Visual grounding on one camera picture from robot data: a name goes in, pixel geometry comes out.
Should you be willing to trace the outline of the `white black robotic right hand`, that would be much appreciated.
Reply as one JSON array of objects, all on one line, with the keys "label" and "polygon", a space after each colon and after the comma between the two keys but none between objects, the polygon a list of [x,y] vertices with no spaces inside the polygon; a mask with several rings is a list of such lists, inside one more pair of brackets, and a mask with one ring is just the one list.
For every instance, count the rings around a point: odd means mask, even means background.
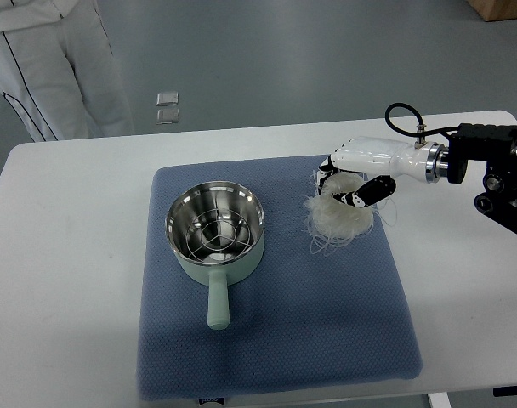
[{"label": "white black robotic right hand", "polygon": [[327,180],[335,174],[365,176],[366,182],[362,186],[329,196],[348,206],[369,207],[392,195],[395,179],[402,175],[419,182],[437,182],[436,160],[444,149],[443,144],[437,143],[416,145],[368,137],[352,139],[318,167],[317,193],[321,196],[327,192]]}]

